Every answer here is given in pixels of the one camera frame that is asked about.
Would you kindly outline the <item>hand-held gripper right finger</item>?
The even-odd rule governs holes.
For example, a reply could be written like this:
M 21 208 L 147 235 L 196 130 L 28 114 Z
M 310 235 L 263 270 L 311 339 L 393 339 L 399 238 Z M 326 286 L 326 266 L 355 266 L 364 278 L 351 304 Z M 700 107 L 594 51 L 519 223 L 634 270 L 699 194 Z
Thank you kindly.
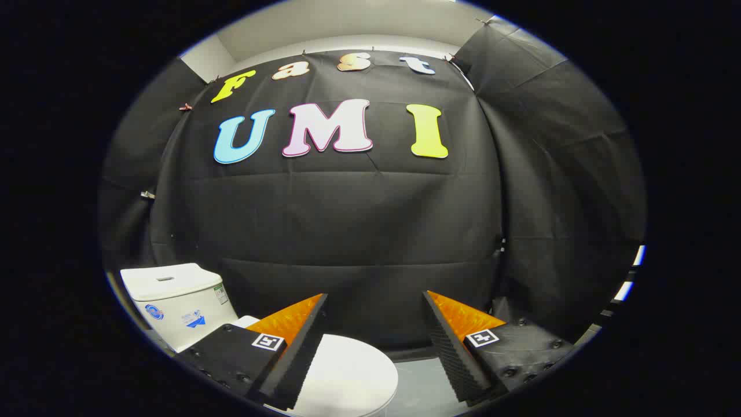
M 423 291 L 428 334 L 456 398 L 493 400 L 556 369 L 574 350 L 566 339 L 522 317 L 513 323 Z

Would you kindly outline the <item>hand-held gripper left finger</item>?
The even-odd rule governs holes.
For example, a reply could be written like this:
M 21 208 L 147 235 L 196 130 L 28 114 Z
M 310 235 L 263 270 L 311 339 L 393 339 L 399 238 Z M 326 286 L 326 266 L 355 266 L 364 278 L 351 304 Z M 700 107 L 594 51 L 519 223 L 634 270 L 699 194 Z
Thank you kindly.
M 174 360 L 233 396 L 294 408 L 325 334 L 327 294 L 317 294 L 241 327 L 224 324 Z

